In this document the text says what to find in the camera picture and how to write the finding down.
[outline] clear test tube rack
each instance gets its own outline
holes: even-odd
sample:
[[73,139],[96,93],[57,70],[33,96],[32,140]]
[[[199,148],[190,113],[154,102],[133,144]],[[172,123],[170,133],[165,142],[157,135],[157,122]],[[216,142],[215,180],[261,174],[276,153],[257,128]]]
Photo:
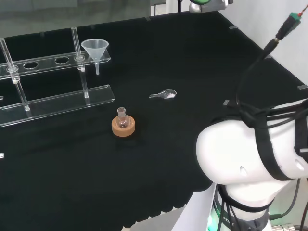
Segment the clear test tube rack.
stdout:
[[[92,107],[103,103],[110,103],[115,100],[115,96],[109,85],[88,89],[86,66],[94,65],[95,62],[86,51],[81,51],[77,28],[72,27],[71,29],[76,52],[16,62],[13,62],[11,59],[5,39],[0,38],[0,47],[6,59],[6,63],[0,64],[0,80],[11,78],[21,99],[21,103],[0,107],[1,127]],[[110,59],[108,51],[105,50],[99,63],[106,63]],[[79,70],[82,90],[27,101],[20,83],[20,78],[22,76],[73,67]]]

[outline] black table surface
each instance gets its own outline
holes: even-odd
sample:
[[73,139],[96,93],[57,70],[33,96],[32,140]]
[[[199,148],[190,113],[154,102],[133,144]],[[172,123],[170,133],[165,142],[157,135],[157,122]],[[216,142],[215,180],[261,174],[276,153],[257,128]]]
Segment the black table surface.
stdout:
[[[240,73],[261,49],[218,12],[183,13],[79,27],[79,40],[109,41],[111,61],[88,68],[89,87],[110,84],[116,100],[0,129],[1,231],[117,231],[181,207],[212,183],[195,143],[211,120],[226,114]],[[13,60],[73,52],[70,29],[7,38]],[[28,100],[80,90],[78,71],[22,77]],[[245,84],[255,106],[307,97],[302,83],[266,59]],[[149,99],[174,89],[170,100]],[[2,105],[18,103],[10,80]],[[111,131],[116,110],[136,120],[126,139]]]

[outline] green light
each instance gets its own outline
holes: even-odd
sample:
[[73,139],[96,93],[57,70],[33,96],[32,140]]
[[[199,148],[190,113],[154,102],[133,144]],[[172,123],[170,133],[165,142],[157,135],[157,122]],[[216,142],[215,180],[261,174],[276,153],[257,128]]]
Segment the green light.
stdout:
[[211,216],[209,216],[208,219],[207,219],[207,230],[208,231],[216,231],[216,227],[215,227],[215,224],[214,224]]
[[211,0],[194,0],[193,3],[199,4],[199,5],[204,5],[209,3]]

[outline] spoon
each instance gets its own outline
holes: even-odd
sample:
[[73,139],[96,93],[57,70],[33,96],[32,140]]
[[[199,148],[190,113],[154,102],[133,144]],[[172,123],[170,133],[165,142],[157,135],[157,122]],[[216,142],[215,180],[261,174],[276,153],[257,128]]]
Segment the spoon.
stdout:
[[163,90],[162,92],[158,93],[158,94],[153,94],[150,95],[150,98],[155,98],[155,97],[159,97],[159,98],[163,98],[163,99],[172,99],[177,95],[177,92],[173,89],[166,89]]

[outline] funnel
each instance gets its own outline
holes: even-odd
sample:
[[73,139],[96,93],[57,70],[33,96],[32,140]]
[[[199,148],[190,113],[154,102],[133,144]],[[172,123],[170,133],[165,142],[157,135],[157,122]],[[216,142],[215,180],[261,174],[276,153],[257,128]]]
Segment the funnel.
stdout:
[[97,75],[100,74],[100,68],[99,68],[100,59],[103,56],[108,45],[109,43],[106,40],[98,39],[98,38],[88,39],[81,43],[81,46],[86,50],[89,56],[94,60]]

